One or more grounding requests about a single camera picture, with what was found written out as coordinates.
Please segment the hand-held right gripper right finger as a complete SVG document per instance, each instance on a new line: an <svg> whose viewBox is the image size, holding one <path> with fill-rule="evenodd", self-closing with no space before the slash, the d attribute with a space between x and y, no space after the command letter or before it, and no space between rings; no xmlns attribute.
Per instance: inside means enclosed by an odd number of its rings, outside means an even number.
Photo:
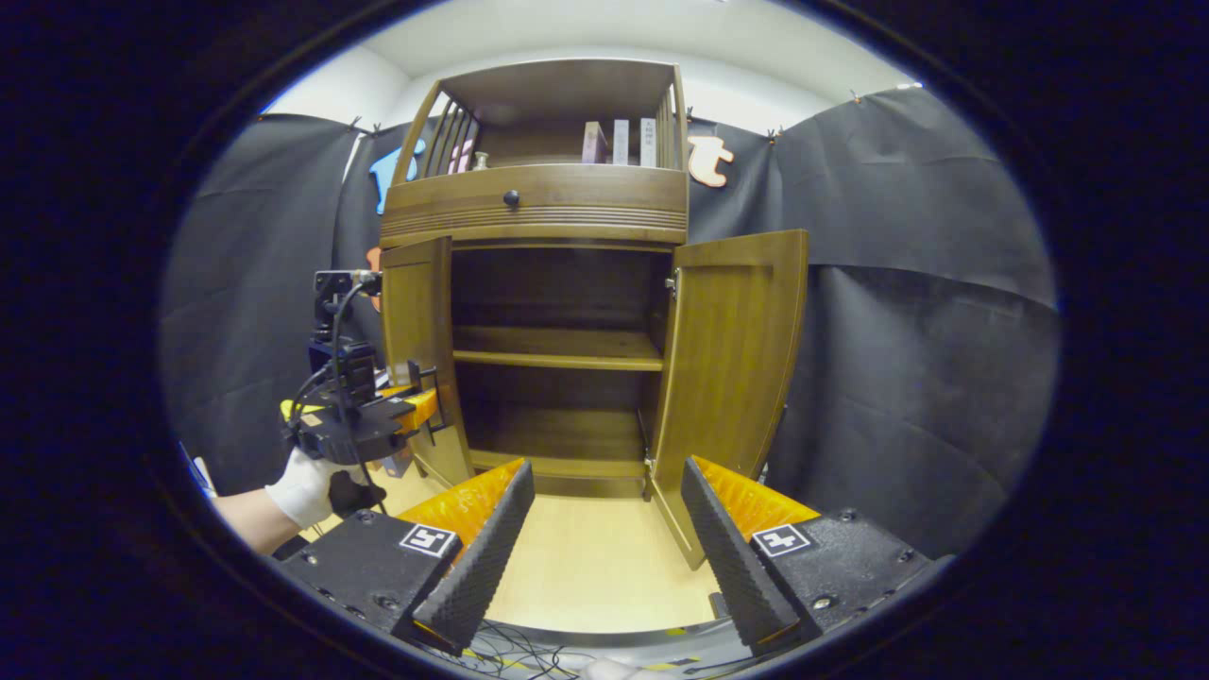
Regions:
<svg viewBox="0 0 1209 680"><path fill-rule="evenodd" d="M744 646L779 653L848 629L929 584L929 558L863 512L817 512L692 456L681 496Z"/></svg>

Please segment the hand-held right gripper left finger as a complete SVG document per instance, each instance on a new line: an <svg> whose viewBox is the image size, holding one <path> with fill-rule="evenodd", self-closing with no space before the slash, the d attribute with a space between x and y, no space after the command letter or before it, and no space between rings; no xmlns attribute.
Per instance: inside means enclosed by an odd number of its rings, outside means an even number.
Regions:
<svg viewBox="0 0 1209 680"><path fill-rule="evenodd" d="M401 514L359 511L280 566L352 620L461 655L501 586L533 499L531 462L513 459Z"/></svg>

